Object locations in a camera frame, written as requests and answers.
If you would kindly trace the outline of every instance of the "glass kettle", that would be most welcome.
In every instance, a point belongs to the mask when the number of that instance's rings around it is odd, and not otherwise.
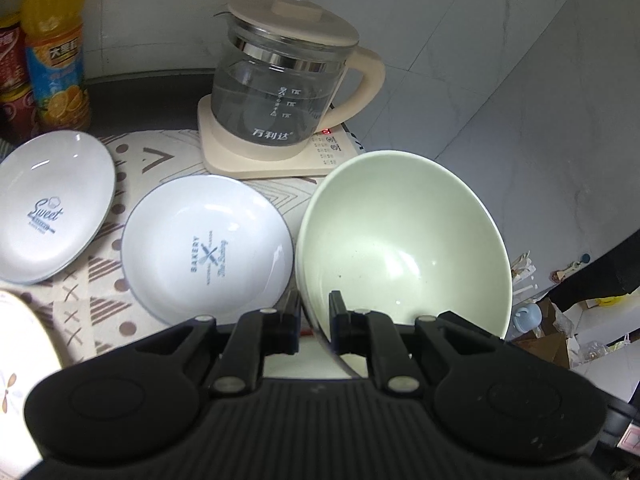
[[[299,146],[362,110],[385,78],[380,57],[358,46],[355,28],[298,0],[230,0],[228,41],[213,80],[211,110],[233,136],[265,147]],[[329,109],[347,69],[356,91]],[[235,151],[242,143],[234,142]]]

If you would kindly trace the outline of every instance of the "beige handle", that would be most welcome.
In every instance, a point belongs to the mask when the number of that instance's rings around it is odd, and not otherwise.
[[[347,58],[345,66],[347,69],[354,68],[362,72],[362,81],[345,102],[325,112],[316,132],[351,119],[367,106],[382,88],[382,83],[385,81],[385,65],[375,52],[357,46]]]

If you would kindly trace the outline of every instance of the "kettle lid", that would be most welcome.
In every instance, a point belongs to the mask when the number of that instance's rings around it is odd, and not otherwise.
[[[360,39],[351,23],[311,2],[299,0],[229,0],[236,18],[269,34],[325,46],[355,46]]]

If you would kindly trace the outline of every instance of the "oval plate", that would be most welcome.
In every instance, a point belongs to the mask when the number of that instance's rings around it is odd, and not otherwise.
[[[24,423],[24,401],[58,370],[58,356],[34,313],[0,290],[0,478],[21,478],[40,461]]]
[[[115,170],[99,140],[60,130],[9,155],[0,182],[0,279],[29,284],[87,247],[111,205]]]
[[[284,219],[249,186],[219,175],[172,180],[145,196],[122,236],[136,299],[177,324],[199,314],[233,323],[276,304],[293,265]]]

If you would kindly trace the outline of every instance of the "red object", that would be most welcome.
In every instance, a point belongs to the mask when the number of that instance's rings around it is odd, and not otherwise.
[[[0,27],[0,94],[28,83],[28,74],[20,21]]]
[[[8,121],[8,127],[3,127],[0,131],[4,140],[18,146],[40,134],[36,103],[30,85],[23,85],[9,94],[0,95],[0,104]]]

